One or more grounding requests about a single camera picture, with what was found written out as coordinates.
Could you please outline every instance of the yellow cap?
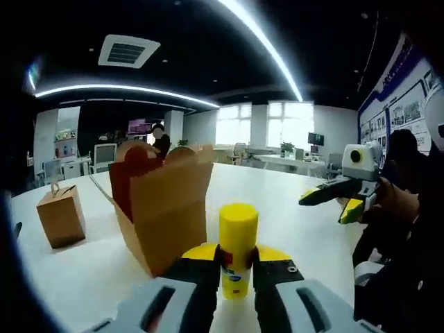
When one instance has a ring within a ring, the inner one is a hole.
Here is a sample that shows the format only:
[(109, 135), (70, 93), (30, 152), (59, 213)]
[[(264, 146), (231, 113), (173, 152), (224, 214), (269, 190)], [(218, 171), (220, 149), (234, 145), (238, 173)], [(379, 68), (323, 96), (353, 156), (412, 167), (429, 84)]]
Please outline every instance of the yellow cap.
[(256, 246), (257, 220), (256, 209), (244, 203), (223, 206), (219, 212), (219, 244), (233, 254), (235, 266)]

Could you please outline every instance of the open cardboard box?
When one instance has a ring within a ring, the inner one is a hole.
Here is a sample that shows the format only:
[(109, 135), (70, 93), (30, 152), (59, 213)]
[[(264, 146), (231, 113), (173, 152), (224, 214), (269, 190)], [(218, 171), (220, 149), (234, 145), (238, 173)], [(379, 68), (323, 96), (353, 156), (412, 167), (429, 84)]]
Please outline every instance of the open cardboard box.
[(183, 253), (207, 241), (205, 196), (212, 146), (171, 163), (169, 156), (164, 163), (146, 158), (140, 143), (123, 149), (117, 153), (120, 162), (110, 166), (113, 198), (91, 179), (114, 205), (130, 252), (149, 275), (159, 276)]

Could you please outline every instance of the tabletop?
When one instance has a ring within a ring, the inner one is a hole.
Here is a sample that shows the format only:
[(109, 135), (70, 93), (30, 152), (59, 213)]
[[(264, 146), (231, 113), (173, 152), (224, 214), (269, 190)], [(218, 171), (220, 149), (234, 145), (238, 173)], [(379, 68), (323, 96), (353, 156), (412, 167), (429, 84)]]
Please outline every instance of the tabletop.
[(294, 155), (288, 157), (281, 157), (280, 155), (255, 155), (255, 157), (263, 162), (293, 165), (295, 167), (307, 167), (307, 168), (318, 168), (325, 166), (324, 161), (303, 161), (297, 160)]
[[(94, 177), (111, 194), (108, 173)], [(223, 205), (254, 205), (259, 212), (257, 243), (283, 250), (305, 279), (319, 280), (353, 306), (352, 258), (345, 230), (337, 223), (340, 206), (334, 201), (318, 207), (298, 205), (300, 196), (322, 181), (215, 163), (206, 196), (208, 241), (218, 241), (218, 210)], [(87, 236), (71, 248), (51, 249), (40, 224), (35, 206), (49, 186), (13, 198), (11, 214), (14, 223), (23, 223), (19, 250), (38, 296), (62, 325), (79, 332), (104, 318), (114, 318), (117, 304), (148, 281), (148, 276), (126, 248), (113, 206), (87, 176), (65, 180), (60, 187), (74, 184), (78, 186)], [(260, 332), (251, 286), (243, 302), (225, 300), (219, 288), (210, 331)]]

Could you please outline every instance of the cardboard box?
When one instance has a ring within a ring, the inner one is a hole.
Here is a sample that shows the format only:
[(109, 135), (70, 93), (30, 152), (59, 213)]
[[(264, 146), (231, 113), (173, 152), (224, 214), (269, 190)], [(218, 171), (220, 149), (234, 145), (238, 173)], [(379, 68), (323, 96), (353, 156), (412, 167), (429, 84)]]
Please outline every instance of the cardboard box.
[(213, 169), (212, 146), (193, 158), (168, 162), (167, 156), (161, 166), (150, 161), (139, 144), (127, 150), (129, 155), (132, 158), (110, 166), (113, 198), (90, 177), (114, 205), (128, 249), (155, 277), (183, 253), (207, 241), (205, 196)]
[(52, 248), (85, 238), (85, 218), (75, 185), (61, 189), (58, 184), (51, 184), (51, 191), (38, 203), (37, 212)]

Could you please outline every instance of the box handle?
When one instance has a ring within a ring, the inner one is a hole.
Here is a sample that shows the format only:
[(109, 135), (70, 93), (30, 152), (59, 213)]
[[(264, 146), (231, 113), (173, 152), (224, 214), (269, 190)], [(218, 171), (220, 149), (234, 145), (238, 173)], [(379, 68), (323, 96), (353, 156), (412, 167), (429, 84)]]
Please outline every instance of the box handle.
[(56, 194), (57, 194), (57, 192), (58, 192), (59, 189), (60, 189), (60, 188), (59, 188), (57, 182), (52, 182), (52, 183), (51, 183), (51, 193), (53, 194), (53, 197), (54, 197), (54, 198), (56, 197)]

